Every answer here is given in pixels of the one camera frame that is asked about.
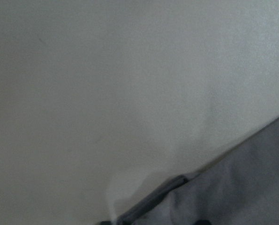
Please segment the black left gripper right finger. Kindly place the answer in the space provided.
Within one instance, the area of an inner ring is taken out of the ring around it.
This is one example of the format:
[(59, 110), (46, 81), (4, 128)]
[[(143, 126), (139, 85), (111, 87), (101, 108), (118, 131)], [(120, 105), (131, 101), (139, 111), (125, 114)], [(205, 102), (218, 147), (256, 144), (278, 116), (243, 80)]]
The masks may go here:
[(209, 220), (198, 220), (195, 225), (211, 225), (211, 222)]

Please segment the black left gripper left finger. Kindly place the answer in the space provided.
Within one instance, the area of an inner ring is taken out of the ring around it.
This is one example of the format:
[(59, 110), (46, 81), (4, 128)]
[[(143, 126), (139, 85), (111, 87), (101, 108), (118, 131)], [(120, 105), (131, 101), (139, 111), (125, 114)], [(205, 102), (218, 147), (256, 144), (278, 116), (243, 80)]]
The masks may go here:
[(101, 221), (98, 225), (111, 225), (111, 221)]

